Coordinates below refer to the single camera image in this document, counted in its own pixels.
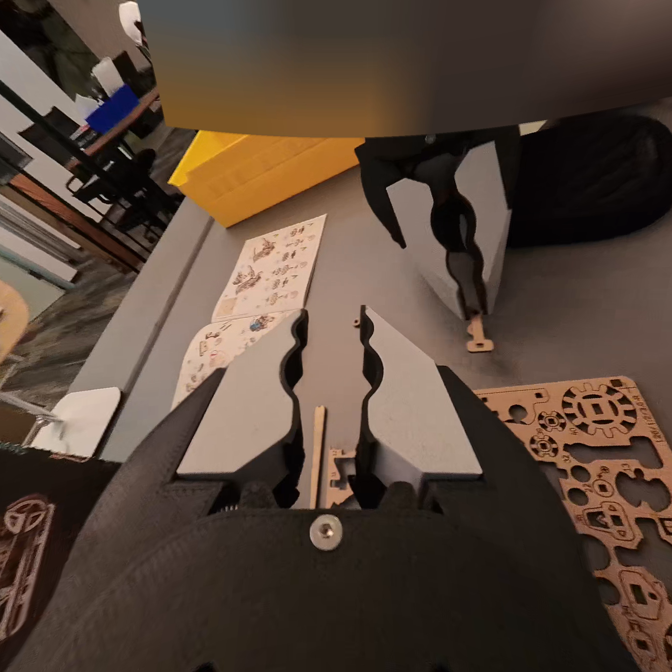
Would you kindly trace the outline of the black wrist rest pad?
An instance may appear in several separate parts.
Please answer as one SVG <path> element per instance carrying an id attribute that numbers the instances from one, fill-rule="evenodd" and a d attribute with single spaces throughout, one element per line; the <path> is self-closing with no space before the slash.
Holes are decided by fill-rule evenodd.
<path id="1" fill-rule="evenodd" d="M 634 113 L 564 119 L 522 137 L 507 247 L 609 240 L 671 209 L 671 131 Z"/>

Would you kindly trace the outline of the wooden key-shaped part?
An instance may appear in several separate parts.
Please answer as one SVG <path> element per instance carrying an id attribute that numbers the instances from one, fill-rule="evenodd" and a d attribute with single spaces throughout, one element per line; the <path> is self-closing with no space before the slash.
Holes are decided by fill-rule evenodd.
<path id="1" fill-rule="evenodd" d="M 495 349 L 493 340 L 488 338 L 485 332 L 484 317 L 482 313 L 473 311 L 468 318 L 466 332 L 468 340 L 467 350 L 472 354 L 492 352 Z"/>

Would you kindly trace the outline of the black office chair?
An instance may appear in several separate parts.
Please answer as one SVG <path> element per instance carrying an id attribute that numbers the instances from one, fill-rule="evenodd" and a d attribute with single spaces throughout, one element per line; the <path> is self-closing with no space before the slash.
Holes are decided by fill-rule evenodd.
<path id="1" fill-rule="evenodd" d="M 128 235 L 141 228 L 145 239 L 157 239 L 180 206 L 181 197 L 167 194 L 151 178 L 156 157 L 153 148 L 143 148 L 132 158 L 113 148 L 96 157 L 106 180 L 78 164 L 66 188 L 84 204 L 98 200 L 111 206 L 117 213 L 110 221 L 116 231 Z"/>

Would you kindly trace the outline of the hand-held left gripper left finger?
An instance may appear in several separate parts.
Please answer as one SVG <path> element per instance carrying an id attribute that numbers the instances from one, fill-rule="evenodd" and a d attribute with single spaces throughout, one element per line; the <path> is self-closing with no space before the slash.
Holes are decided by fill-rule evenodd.
<path id="1" fill-rule="evenodd" d="M 222 480 L 238 492 L 264 483 L 279 507 L 293 506 L 305 464 L 300 404 L 308 312 L 289 312 L 224 369 L 175 474 Z"/>

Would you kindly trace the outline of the dark model kit box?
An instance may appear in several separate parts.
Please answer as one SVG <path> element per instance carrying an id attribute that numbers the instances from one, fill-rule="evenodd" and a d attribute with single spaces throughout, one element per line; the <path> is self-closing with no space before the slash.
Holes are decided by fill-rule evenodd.
<path id="1" fill-rule="evenodd" d="M 25 643 L 120 463 L 1 444 L 1 670 Z"/>

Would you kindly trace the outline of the wooden-top desk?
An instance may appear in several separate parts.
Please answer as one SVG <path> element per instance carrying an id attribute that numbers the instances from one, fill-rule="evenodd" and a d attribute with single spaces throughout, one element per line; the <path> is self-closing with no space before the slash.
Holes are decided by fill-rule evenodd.
<path id="1" fill-rule="evenodd" d="M 118 145 L 119 142 L 122 142 L 123 138 L 130 130 L 130 127 L 139 121 L 140 117 L 145 112 L 147 112 L 153 105 L 160 105 L 158 87 L 152 88 L 148 93 L 140 97 L 139 100 L 139 106 L 108 133 L 104 135 L 96 133 L 85 121 L 84 124 L 72 133 L 66 134 L 65 137 L 88 156 L 94 156 L 107 146 L 114 146 L 114 144 Z"/>

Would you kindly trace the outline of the round wooden table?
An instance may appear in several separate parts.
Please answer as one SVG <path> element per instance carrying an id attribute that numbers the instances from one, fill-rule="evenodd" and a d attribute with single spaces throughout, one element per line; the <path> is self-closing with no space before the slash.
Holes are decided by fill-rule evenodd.
<path id="1" fill-rule="evenodd" d="M 1 281 L 1 363 L 23 337 L 29 324 L 29 309 L 19 292 Z"/>

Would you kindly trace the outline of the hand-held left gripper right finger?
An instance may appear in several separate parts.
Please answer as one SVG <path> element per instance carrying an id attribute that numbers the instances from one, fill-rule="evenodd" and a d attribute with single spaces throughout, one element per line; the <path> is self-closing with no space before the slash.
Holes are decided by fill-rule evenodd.
<path id="1" fill-rule="evenodd" d="M 370 385 L 359 429 L 359 505 L 377 507 L 394 483 L 423 497 L 483 468 L 435 361 L 367 305 L 359 314 Z"/>

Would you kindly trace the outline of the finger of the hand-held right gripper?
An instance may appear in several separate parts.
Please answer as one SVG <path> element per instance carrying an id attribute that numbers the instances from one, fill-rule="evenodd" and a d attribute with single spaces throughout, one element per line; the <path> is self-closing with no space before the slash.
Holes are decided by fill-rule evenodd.
<path id="1" fill-rule="evenodd" d="M 459 193 L 475 213 L 474 242 L 482 269 L 478 287 L 484 290 L 481 312 L 491 315 L 499 292 L 511 210 L 505 192 L 495 141 L 468 151 L 455 172 Z"/>
<path id="2" fill-rule="evenodd" d="M 448 252 L 432 230 L 433 197 L 429 186 L 402 178 L 387 188 L 406 250 L 417 272 L 441 302 L 466 321 L 458 282 L 448 269 Z"/>

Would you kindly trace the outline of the pointed wooden stick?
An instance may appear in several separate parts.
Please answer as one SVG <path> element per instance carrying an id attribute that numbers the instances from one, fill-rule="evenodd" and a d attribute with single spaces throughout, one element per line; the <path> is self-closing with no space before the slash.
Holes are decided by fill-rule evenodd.
<path id="1" fill-rule="evenodd" d="M 310 470 L 310 495 L 309 508 L 315 509 L 319 503 L 319 493 L 321 486 L 321 469 L 323 462 L 324 448 L 324 426 L 327 410 L 324 406 L 315 408 L 313 419 L 313 455 Z"/>

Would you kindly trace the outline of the blue storage bin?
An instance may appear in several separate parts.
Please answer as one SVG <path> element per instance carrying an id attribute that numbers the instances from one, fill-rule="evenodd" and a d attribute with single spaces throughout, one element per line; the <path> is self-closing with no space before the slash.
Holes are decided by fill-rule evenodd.
<path id="1" fill-rule="evenodd" d="M 104 135 L 126 119 L 139 104 L 139 98 L 129 84 L 125 83 L 85 117 L 85 121 L 96 133 Z"/>

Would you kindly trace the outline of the laser-cut wooden parts sheet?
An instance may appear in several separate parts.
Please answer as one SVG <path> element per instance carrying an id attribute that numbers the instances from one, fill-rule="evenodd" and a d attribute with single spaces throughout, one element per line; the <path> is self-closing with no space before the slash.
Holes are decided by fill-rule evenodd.
<path id="1" fill-rule="evenodd" d="M 559 495 L 586 544 L 605 608 L 642 671 L 671 670 L 671 448 L 623 375 L 475 395 L 506 424 Z"/>

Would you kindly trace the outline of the yellow plastic bin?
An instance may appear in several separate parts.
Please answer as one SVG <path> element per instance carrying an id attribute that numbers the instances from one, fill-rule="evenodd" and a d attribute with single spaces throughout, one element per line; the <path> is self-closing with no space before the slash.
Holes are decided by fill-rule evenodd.
<path id="1" fill-rule="evenodd" d="M 356 166 L 363 143 L 200 130 L 168 184 L 229 228 Z"/>

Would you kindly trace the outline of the illustrated instruction booklet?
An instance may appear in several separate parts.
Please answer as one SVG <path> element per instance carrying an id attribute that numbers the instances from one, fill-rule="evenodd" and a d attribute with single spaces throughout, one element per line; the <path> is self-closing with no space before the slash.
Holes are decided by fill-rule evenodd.
<path id="1" fill-rule="evenodd" d="M 245 242 L 210 322 L 187 348 L 171 408 L 305 307 L 326 221 L 323 214 Z"/>

